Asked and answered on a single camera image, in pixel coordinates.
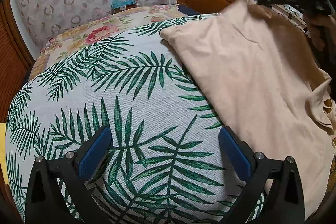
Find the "person's right hand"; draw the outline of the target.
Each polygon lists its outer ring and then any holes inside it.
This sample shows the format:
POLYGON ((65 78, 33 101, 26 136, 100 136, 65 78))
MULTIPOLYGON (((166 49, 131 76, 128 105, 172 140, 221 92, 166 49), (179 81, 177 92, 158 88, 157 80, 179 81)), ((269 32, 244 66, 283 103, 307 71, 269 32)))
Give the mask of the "person's right hand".
POLYGON ((335 18, 332 16, 304 16, 312 43, 316 50, 323 51, 328 44, 335 46, 335 18))

